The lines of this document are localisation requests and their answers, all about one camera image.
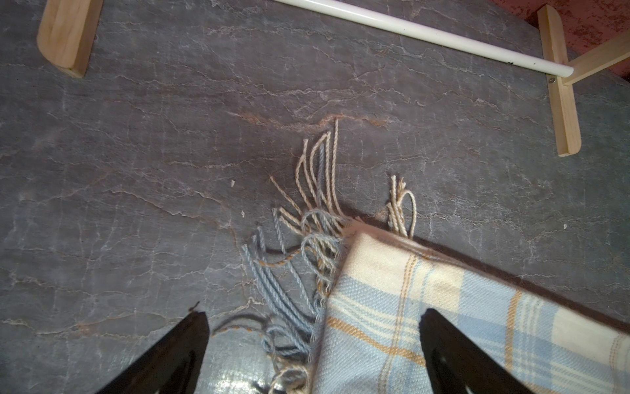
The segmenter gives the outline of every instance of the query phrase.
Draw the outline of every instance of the red wall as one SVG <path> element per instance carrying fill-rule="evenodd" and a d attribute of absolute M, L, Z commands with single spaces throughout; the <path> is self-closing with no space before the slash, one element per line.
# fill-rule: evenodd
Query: red wall
<path fill-rule="evenodd" d="M 538 26 L 536 12 L 545 4 L 558 10 L 567 47 L 583 54 L 589 49 L 630 30 L 630 0 L 490 0 L 503 9 Z M 630 78 L 630 59 L 610 67 Z"/>

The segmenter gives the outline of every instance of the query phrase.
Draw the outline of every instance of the plaid fabric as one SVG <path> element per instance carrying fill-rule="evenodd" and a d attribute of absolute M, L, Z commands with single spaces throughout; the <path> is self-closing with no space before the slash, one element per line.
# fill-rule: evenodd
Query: plaid fabric
<path fill-rule="evenodd" d="M 534 392 L 630 393 L 627 335 L 409 240 L 352 227 L 314 393 L 431 393 L 418 333 L 427 308 Z"/>

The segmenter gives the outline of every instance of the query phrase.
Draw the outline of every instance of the white rod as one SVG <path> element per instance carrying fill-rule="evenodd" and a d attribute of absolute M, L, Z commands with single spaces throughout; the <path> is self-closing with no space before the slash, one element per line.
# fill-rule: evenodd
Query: white rod
<path fill-rule="evenodd" d="M 335 16 L 337 18 L 361 23 L 388 32 L 406 35 L 427 42 L 443 45 L 467 52 L 494 59 L 500 62 L 514 64 L 530 70 L 544 72 L 550 75 L 568 77 L 573 74 L 573 67 L 564 64 L 538 59 L 534 56 L 514 52 L 513 50 L 495 47 L 488 43 L 479 42 L 470 38 L 456 34 L 443 32 L 428 26 L 419 25 L 404 19 L 381 14 L 369 9 L 352 6 L 336 0 L 276 0 L 280 3 L 310 9 L 318 13 Z"/>

